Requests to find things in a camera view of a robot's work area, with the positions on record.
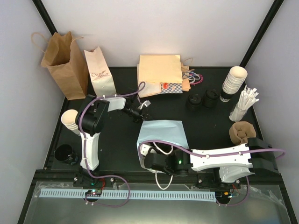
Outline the light blue paper bag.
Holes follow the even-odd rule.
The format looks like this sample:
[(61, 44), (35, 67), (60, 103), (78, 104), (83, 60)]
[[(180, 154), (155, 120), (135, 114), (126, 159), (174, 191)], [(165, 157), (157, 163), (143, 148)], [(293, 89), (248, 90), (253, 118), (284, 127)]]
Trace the light blue paper bag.
[[(140, 154), (142, 144), (151, 145), (155, 153)], [(187, 176), (190, 148), (182, 121), (152, 120), (143, 122), (137, 139), (140, 165), (155, 175), (160, 190), (167, 190), (175, 176)]]

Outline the paper cup near left arm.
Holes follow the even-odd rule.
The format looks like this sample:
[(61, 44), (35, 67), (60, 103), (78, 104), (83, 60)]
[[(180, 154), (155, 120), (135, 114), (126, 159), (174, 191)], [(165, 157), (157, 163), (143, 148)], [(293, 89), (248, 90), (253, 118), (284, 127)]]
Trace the paper cup near left arm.
[(78, 129), (78, 125), (75, 122), (77, 114), (78, 111), (74, 109), (67, 110), (62, 114), (61, 122), (68, 130), (79, 136), (80, 131)]

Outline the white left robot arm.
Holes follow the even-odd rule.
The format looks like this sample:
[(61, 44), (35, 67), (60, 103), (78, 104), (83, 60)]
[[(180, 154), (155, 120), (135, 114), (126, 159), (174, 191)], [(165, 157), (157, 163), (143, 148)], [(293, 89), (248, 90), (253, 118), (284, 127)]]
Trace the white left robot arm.
[(100, 182), (99, 174), (99, 138), (105, 121), (111, 111), (122, 111), (138, 123), (149, 120), (150, 101), (140, 102), (135, 94), (96, 97), (88, 95), (78, 111), (75, 123), (82, 141), (82, 156), (78, 169), (78, 178), (84, 179), (89, 186)]

